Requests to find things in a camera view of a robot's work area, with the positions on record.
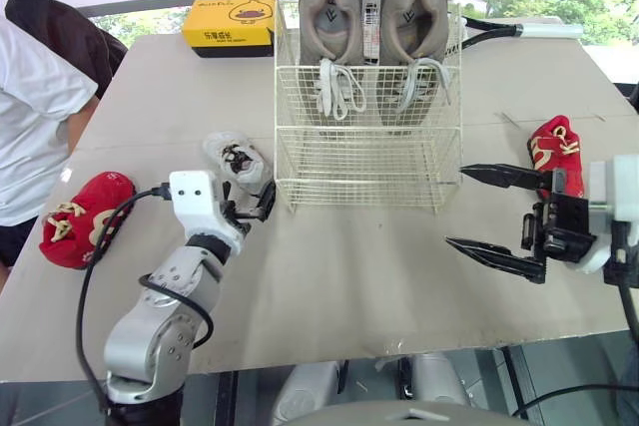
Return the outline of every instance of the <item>wire shoe rack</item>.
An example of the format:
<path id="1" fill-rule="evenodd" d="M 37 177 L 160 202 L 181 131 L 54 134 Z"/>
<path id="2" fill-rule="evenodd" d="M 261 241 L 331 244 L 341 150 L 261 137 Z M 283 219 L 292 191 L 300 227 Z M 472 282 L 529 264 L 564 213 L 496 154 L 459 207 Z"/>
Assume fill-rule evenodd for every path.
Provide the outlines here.
<path id="1" fill-rule="evenodd" d="M 292 211 L 300 205 L 354 205 L 436 213 L 444 205 L 461 182 L 462 25 L 457 6 L 450 7 L 451 53 L 443 61 L 447 89 L 433 66 L 375 65 L 378 16 L 369 5 L 363 26 L 366 65 L 348 67 L 351 80 L 344 75 L 339 83 L 356 109 L 327 114 L 318 108 L 320 66 L 296 63 L 297 2 L 279 2 L 275 177 L 280 199 Z M 410 98 L 407 82 L 415 86 Z"/>

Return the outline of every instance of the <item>cartoon duck print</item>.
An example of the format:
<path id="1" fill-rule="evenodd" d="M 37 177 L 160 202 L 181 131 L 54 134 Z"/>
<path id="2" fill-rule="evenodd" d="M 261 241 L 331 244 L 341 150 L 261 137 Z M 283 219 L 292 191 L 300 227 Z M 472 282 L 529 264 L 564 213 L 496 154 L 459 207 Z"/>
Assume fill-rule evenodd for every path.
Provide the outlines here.
<path id="1" fill-rule="evenodd" d="M 238 5 L 229 12 L 231 20 L 237 20 L 243 24 L 255 24 L 258 20 L 273 17 L 273 9 L 269 4 L 258 0 L 250 0 L 244 4 Z"/>

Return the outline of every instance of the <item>black shorts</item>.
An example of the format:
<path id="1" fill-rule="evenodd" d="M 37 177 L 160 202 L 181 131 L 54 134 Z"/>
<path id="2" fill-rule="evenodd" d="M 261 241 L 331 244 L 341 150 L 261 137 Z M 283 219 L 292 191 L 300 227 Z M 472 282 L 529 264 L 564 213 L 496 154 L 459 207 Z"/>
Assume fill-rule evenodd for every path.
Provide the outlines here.
<path id="1" fill-rule="evenodd" d="M 5 266 L 15 264 L 36 218 L 27 219 L 15 226 L 0 226 L 0 261 Z"/>

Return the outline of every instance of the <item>beige tabletop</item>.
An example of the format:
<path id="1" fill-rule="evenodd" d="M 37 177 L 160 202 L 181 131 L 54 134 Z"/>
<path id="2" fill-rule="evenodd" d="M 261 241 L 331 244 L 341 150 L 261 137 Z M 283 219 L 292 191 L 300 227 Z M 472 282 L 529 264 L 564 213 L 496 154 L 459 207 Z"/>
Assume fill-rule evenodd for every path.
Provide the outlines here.
<path id="1" fill-rule="evenodd" d="M 180 36 L 147 36 L 131 49 L 54 189 L 46 210 L 93 175 L 115 170 L 138 188 L 174 170 L 210 168 L 200 141 L 245 132 L 273 155 L 272 59 L 200 59 Z M 639 117 L 569 40 L 503 39 L 463 53 L 464 158 L 529 165 L 525 141 L 564 114 L 588 163 L 639 153 Z M 495 346 L 618 330 L 616 289 L 600 274 L 550 262 L 546 284 L 491 270 L 445 235 L 509 245 L 535 195 L 466 179 L 438 215 L 277 204 L 227 266 L 215 334 L 192 372 Z M 74 318 L 83 273 L 55 266 L 33 229 L 0 296 L 0 380 L 82 379 Z M 137 300 L 137 278 L 184 241 L 169 203 L 144 199 L 98 264 L 85 318 L 99 375 L 116 321 Z"/>

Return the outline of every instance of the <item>red baby shoe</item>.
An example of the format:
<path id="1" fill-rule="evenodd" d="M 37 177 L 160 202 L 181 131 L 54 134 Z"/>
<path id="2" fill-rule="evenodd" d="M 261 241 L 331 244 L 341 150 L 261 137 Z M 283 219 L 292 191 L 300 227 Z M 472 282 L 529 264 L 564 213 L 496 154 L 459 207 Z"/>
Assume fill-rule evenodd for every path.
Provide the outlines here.
<path id="1" fill-rule="evenodd" d="M 554 169 L 566 171 L 567 195 L 583 197 L 579 136 L 570 130 L 570 122 L 558 115 L 543 124 L 528 140 L 528 152 L 534 169 L 547 172 Z M 537 191 L 544 199 L 548 191 Z"/>
<path id="2" fill-rule="evenodd" d="M 52 263 L 83 269 L 102 232 L 104 223 L 124 200 L 134 195 L 133 183 L 117 172 L 102 172 L 86 183 L 70 202 L 59 204 L 44 223 L 40 251 Z M 129 214 L 123 211 L 109 228 L 103 243 L 107 249 Z"/>

